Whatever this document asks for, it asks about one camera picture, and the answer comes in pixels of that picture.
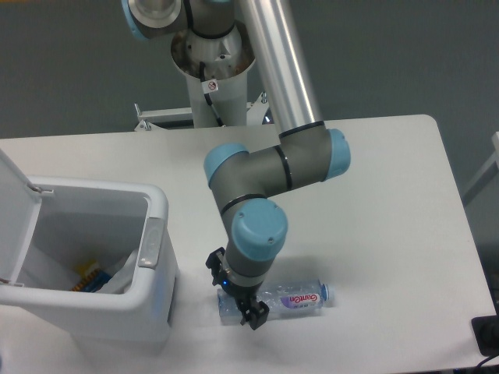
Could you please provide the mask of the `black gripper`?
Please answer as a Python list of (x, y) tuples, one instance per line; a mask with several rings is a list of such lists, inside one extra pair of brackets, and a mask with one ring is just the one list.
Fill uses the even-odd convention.
[(258, 329), (267, 322), (268, 306), (257, 301), (256, 292), (262, 284), (262, 277), (248, 278), (239, 276), (225, 263), (225, 249), (214, 250), (205, 263), (213, 277), (212, 284), (220, 285), (222, 289), (236, 300), (242, 314), (240, 324), (248, 324), (252, 330)]

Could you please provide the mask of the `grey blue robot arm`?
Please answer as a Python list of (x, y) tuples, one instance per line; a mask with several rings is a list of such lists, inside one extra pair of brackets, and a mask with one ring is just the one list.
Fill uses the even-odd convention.
[(288, 222), (272, 197), (344, 174), (349, 145), (320, 118), (287, 1), (124, 1), (133, 35), (174, 34), (172, 56), (200, 86), (201, 103), (216, 126), (229, 124), (211, 83), (259, 65), (278, 145), (257, 152), (239, 143), (215, 147), (204, 170), (228, 236), (206, 261), (214, 284), (234, 298), (242, 322), (256, 329), (269, 314), (257, 299), (285, 243)]

